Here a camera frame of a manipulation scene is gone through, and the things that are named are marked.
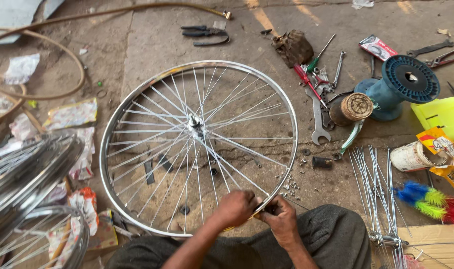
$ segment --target hand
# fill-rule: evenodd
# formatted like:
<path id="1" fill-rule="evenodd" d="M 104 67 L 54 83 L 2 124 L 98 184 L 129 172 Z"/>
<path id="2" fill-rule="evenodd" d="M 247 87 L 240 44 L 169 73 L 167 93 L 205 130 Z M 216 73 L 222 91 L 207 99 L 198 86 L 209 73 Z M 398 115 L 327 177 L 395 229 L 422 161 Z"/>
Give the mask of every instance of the hand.
<path id="1" fill-rule="evenodd" d="M 240 226 L 252 216 L 254 209 L 261 202 L 262 199 L 255 197 L 253 191 L 231 191 L 222 198 L 211 219 L 222 230 L 232 226 Z"/>
<path id="2" fill-rule="evenodd" d="M 287 201 L 280 196 L 275 196 L 265 207 L 265 211 L 255 215 L 272 229 L 278 244 L 289 251 L 298 244 L 302 244 L 297 229 L 297 213 Z"/>

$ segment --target screwdriver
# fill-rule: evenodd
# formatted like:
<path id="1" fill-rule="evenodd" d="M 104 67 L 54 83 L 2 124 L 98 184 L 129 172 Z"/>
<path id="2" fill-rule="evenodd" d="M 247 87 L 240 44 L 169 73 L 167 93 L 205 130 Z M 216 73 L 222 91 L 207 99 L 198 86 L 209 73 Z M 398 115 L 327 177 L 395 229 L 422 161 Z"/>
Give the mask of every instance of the screwdriver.
<path id="1" fill-rule="evenodd" d="M 332 38 L 330 40 L 328 40 L 328 43 L 325 45 L 325 47 L 322 49 L 322 52 L 320 52 L 320 54 L 314 58 L 314 61 L 311 62 L 308 67 L 307 67 L 307 72 L 308 73 L 312 73 L 314 71 L 314 68 L 316 67 L 316 65 L 318 64 L 318 60 L 320 59 L 320 56 L 322 55 L 322 53 L 325 51 L 326 47 L 328 47 L 328 45 L 330 44 L 330 42 L 332 41 L 332 39 L 335 37 L 336 34 L 333 34 L 332 35 Z"/>
<path id="2" fill-rule="evenodd" d="M 314 91 L 315 95 L 316 95 L 317 98 L 320 100 L 320 103 L 322 103 L 323 107 L 325 107 L 326 109 L 328 109 L 328 107 L 326 107 L 325 102 L 322 100 L 322 98 L 320 97 L 320 95 L 318 94 L 318 92 L 316 92 L 316 90 L 314 89 L 314 86 L 313 86 L 312 83 L 310 82 L 310 79 L 308 78 L 307 74 L 306 74 L 305 71 L 302 69 L 302 67 L 301 67 L 299 64 L 294 64 L 294 65 L 293 65 L 293 69 L 295 70 L 295 72 L 297 73 L 297 75 L 300 77 L 300 80 L 302 80 L 302 83 L 303 83 L 304 85 L 310 86 L 310 89 L 312 89 L 312 91 Z"/>

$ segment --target white plastic container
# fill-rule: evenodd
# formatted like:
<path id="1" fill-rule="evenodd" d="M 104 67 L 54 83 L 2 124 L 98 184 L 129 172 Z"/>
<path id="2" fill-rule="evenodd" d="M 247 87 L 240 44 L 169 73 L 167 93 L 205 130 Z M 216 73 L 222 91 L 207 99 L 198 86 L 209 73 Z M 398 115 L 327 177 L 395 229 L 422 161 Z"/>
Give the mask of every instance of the white plastic container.
<path id="1" fill-rule="evenodd" d="M 447 159 L 438 154 L 433 155 L 420 141 L 415 141 L 392 150 L 390 160 L 396 169 L 402 172 L 413 172 L 441 166 Z"/>

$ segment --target man's right hand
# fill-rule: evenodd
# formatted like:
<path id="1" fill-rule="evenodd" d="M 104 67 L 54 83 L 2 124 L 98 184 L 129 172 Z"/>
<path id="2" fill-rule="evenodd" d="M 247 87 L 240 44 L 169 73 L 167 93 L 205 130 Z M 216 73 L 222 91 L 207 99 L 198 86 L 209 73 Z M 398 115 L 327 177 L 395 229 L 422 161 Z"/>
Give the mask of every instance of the man's right hand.
<path id="1" fill-rule="evenodd" d="M 256 218 L 267 223 L 278 244 L 289 251 L 303 242 L 298 234 L 297 213 L 286 200 L 279 195 L 275 196 L 265 207 L 265 211 L 255 215 Z"/>

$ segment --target man's left hand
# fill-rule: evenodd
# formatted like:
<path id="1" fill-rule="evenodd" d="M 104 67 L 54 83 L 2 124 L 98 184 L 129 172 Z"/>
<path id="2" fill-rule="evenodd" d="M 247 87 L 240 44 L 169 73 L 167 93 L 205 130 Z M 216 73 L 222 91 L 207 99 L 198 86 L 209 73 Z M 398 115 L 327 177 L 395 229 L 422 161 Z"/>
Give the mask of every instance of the man's left hand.
<path id="1" fill-rule="evenodd" d="M 219 207 L 211 216 L 223 230 L 240 226 L 252 216 L 254 209 L 262 202 L 253 191 L 231 191 L 220 201 Z"/>

